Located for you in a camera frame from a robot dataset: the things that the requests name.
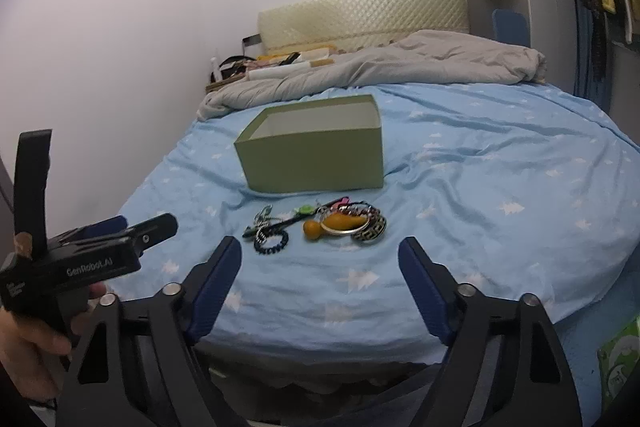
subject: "blue bed sheet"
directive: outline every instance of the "blue bed sheet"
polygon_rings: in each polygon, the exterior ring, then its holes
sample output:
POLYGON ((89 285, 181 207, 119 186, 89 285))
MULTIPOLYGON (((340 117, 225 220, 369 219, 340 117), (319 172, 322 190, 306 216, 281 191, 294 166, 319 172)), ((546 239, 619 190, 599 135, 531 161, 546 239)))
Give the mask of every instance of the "blue bed sheet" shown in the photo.
MULTIPOLYGON (((385 185, 348 195, 382 209, 382 240, 308 243, 296 225, 278 254, 246 243, 209 341, 303 363, 439 361, 444 350, 398 268, 408 235, 488 295, 539 295, 554 322, 611 288, 640 237, 640 154, 596 105, 528 84, 402 84, 306 99, 360 93, 382 114, 385 185)), ((233 142, 261 110, 193 123, 124 205, 132 223, 162 212, 180 223, 142 270, 111 282, 124 298, 182 280, 265 204, 279 214, 342 195, 249 190, 233 142)))

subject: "orange object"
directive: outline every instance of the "orange object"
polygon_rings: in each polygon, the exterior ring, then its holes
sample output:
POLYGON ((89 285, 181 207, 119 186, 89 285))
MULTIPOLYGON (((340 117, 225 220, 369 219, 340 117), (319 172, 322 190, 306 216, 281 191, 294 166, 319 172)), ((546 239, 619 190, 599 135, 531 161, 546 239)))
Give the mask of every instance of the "orange object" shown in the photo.
POLYGON ((320 223, 313 219, 305 221, 302 225, 302 230, 305 233, 305 237, 311 241, 320 239, 320 236, 322 235, 322 227, 320 226, 320 223))
POLYGON ((366 222, 367 216, 348 216, 347 214, 336 212, 335 214, 330 214, 325 217, 322 223, 324 223, 328 229, 344 232, 346 230, 355 230, 366 222))

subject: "chair backrest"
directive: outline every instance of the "chair backrest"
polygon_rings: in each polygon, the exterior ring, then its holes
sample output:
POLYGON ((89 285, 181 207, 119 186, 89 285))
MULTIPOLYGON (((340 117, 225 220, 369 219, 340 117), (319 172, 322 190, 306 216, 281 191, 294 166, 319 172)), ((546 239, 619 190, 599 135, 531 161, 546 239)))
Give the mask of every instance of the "chair backrest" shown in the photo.
POLYGON ((494 10, 494 40, 504 44, 531 47, 531 37, 527 20, 521 13, 512 10, 494 10))

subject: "rumpled comforter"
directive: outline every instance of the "rumpled comforter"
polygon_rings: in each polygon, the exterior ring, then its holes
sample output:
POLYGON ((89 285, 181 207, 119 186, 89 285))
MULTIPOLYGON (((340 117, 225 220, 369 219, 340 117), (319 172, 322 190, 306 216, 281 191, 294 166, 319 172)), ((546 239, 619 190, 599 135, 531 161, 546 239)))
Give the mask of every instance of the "rumpled comforter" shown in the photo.
POLYGON ((473 35, 422 30, 384 48, 337 55, 335 64, 284 79, 247 80, 209 93, 198 108, 200 121, 239 109, 323 92, 330 87, 378 84, 517 84, 545 78, 545 56, 473 35))

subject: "quilted headboard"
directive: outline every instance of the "quilted headboard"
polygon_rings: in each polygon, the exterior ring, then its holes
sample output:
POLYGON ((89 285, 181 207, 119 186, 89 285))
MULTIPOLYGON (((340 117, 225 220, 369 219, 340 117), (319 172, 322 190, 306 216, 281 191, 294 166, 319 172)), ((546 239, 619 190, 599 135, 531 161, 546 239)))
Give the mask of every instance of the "quilted headboard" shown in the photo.
POLYGON ((469 32, 466 0, 313 0, 258 15, 267 54, 334 44, 348 52, 418 30, 469 32))

